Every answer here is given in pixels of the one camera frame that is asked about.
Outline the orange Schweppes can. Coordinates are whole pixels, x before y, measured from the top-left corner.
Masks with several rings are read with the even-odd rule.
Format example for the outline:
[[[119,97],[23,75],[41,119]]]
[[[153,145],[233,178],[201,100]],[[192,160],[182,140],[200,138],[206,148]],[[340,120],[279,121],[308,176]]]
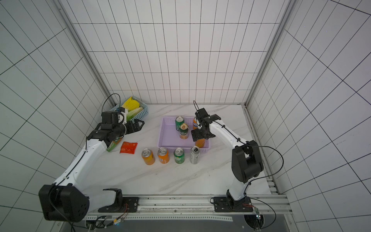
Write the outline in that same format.
[[[205,145],[205,139],[200,139],[200,140],[197,140],[196,142],[195,142],[195,146],[197,146],[197,147],[199,147],[199,148],[203,148],[204,147],[204,145]]]

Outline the white Monster can front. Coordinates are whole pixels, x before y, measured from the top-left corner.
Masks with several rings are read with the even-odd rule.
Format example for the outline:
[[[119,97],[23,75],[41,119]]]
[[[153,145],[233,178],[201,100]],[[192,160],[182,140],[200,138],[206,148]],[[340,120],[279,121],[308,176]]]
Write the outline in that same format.
[[[190,162],[192,164],[197,164],[200,158],[200,148],[198,146],[193,146],[190,151]]]

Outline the green Sprite can small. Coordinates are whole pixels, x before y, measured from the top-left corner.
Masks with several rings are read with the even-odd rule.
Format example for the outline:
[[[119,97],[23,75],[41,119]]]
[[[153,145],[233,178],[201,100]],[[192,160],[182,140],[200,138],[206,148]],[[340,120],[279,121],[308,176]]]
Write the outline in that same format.
[[[174,151],[174,159],[178,164],[182,164],[185,161],[185,152],[182,148],[176,148]]]

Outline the orange Fanta can front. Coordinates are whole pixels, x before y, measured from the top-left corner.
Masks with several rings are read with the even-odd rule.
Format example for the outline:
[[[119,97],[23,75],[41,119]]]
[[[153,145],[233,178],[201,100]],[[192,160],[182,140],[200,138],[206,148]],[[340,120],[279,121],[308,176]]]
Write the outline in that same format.
[[[157,156],[159,158],[159,161],[162,164],[166,164],[170,160],[169,152],[168,152],[168,149],[167,148],[159,148],[159,150],[157,152]]]

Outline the orange fanta can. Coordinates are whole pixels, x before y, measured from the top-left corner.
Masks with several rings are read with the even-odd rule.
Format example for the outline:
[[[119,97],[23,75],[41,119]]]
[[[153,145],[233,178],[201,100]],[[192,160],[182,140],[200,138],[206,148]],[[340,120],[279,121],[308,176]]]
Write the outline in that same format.
[[[168,149],[167,148],[159,148],[159,150],[157,152],[157,156],[159,158],[159,161],[162,164],[166,164],[170,160],[169,152],[168,152]]]
[[[194,117],[193,119],[193,129],[200,129],[201,128],[201,124],[200,122],[198,121],[198,119],[196,117]]]

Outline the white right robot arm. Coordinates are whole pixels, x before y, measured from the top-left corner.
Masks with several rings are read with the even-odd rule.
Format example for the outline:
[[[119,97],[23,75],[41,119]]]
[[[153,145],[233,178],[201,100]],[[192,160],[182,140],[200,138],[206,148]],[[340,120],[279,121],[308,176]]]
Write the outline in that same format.
[[[229,149],[231,170],[234,175],[227,196],[234,201],[245,197],[250,180],[264,170],[260,149],[256,141],[247,141],[228,128],[218,115],[209,115],[203,108],[195,113],[198,127],[191,131],[193,141],[217,137]]]

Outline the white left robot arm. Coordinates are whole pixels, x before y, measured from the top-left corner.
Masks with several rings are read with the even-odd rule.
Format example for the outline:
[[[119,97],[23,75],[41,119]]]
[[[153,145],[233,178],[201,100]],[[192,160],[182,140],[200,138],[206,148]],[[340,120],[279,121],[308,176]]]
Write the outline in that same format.
[[[53,184],[43,185],[39,190],[43,216],[49,221],[80,222],[90,212],[136,212],[131,201],[123,197],[122,190],[105,188],[87,193],[86,179],[99,157],[117,139],[138,132],[144,121],[126,121],[122,112],[106,111],[102,122],[87,136],[85,145],[76,159]]]

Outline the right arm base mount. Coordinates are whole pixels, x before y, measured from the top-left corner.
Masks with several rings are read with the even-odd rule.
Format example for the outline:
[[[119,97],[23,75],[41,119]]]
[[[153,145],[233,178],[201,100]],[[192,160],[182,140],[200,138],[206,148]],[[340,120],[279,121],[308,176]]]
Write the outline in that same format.
[[[210,203],[214,206],[214,211],[217,213],[251,213],[254,211],[249,197],[243,195],[242,199],[234,200],[229,191],[227,191],[225,196],[212,197]]]

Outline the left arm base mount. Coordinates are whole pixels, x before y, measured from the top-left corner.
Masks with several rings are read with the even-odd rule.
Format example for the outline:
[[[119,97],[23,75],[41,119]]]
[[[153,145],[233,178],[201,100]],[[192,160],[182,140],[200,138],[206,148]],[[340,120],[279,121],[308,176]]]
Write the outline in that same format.
[[[135,213],[139,205],[139,197],[124,197],[121,189],[106,188],[103,191],[115,193],[115,200],[110,205],[98,209],[100,213]]]

